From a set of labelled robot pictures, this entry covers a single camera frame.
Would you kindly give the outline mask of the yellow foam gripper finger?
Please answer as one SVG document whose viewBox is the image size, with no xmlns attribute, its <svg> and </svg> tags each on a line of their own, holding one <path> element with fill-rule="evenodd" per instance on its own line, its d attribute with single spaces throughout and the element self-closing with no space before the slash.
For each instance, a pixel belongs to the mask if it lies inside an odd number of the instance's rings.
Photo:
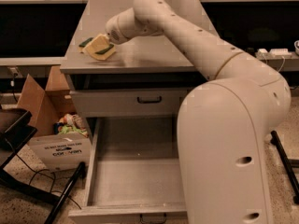
<svg viewBox="0 0 299 224">
<path fill-rule="evenodd" d="M 99 47 L 92 49 L 91 56 L 98 61 L 104 61 L 115 53 L 113 46 Z"/>
<path fill-rule="evenodd" d="M 94 37 L 82 50 L 82 52 L 86 55 L 90 55 L 92 53 L 92 49 L 99 47 L 109 46 L 109 40 L 106 35 L 100 34 Z"/>
</svg>

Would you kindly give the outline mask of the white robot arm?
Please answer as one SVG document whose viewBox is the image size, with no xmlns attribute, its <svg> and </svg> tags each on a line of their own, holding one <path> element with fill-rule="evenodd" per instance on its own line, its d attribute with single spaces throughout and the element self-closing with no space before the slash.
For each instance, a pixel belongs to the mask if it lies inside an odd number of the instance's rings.
<svg viewBox="0 0 299 224">
<path fill-rule="evenodd" d="M 264 140 L 286 117 L 285 78 L 181 18 L 164 0 L 134 0 L 105 26 L 114 44 L 165 35 L 206 78 L 184 98 L 178 155 L 189 224 L 274 224 Z"/>
</svg>

